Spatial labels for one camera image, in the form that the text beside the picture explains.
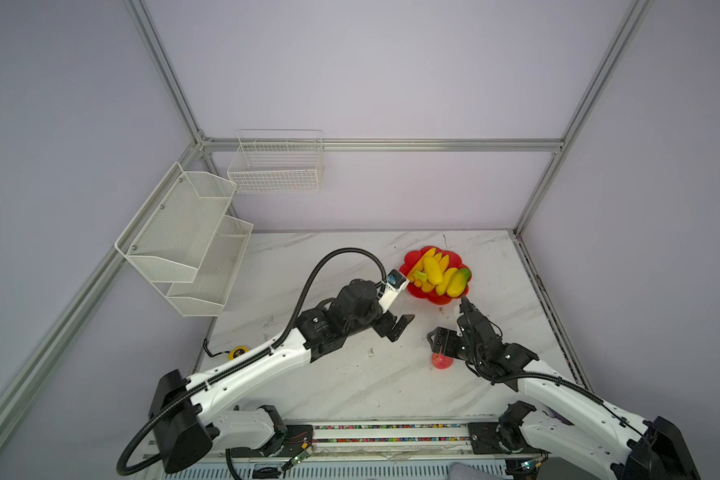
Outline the yellow fake lemon fruit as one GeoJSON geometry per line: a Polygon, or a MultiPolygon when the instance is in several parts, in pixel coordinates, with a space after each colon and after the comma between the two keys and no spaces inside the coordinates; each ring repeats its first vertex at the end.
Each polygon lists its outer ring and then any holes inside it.
{"type": "Polygon", "coordinates": [[[427,276],[427,282],[437,286],[442,281],[443,270],[440,266],[441,254],[426,256],[423,258],[423,273],[427,276]]]}

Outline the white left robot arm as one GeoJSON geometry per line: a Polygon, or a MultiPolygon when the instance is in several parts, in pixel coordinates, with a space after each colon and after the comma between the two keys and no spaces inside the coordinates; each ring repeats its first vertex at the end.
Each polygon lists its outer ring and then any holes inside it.
{"type": "Polygon", "coordinates": [[[366,330],[397,341],[414,317],[397,316],[390,309],[418,278],[397,269],[386,270],[378,257],[359,247],[329,252],[310,272],[286,326],[276,337],[216,368],[188,377],[173,370],[160,378],[148,420],[124,447],[116,473],[127,477],[154,464],[161,464],[167,473],[177,473],[218,449],[247,448],[265,456],[278,452],[288,428],[276,407],[236,411],[236,401],[343,348],[348,338],[366,330]],[[318,274],[330,260],[345,254],[370,259],[380,280],[354,279],[336,296],[305,308],[318,274]]]}

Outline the green yellow fake mango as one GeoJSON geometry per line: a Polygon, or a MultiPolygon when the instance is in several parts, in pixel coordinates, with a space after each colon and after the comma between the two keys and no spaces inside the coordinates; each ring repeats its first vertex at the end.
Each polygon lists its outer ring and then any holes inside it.
{"type": "Polygon", "coordinates": [[[457,269],[451,276],[448,286],[446,287],[446,294],[450,298],[461,297],[466,291],[471,277],[472,272],[469,268],[457,269]]]}

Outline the yellow fake banana bunch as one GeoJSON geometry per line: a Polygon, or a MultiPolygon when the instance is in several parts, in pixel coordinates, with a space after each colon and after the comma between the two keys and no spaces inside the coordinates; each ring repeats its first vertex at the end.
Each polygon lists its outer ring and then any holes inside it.
{"type": "Polygon", "coordinates": [[[446,273],[449,268],[450,256],[432,247],[419,254],[406,278],[423,293],[435,292],[442,296],[447,290],[446,273]]]}

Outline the red fake apple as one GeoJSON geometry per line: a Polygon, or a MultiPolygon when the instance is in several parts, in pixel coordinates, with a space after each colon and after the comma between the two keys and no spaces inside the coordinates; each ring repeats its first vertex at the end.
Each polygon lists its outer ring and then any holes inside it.
{"type": "Polygon", "coordinates": [[[433,353],[431,355],[431,363],[433,367],[438,370],[446,370],[453,365],[454,359],[441,353],[433,353]]]}

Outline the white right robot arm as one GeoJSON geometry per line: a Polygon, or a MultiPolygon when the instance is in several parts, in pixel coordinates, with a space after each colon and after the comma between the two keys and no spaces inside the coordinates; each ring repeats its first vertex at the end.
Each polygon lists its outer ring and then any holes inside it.
{"type": "Polygon", "coordinates": [[[599,479],[697,479],[680,429],[647,420],[565,379],[539,356],[506,343],[467,298],[459,305],[458,357],[476,376],[525,396],[500,418],[499,445],[560,457],[599,479]]]}

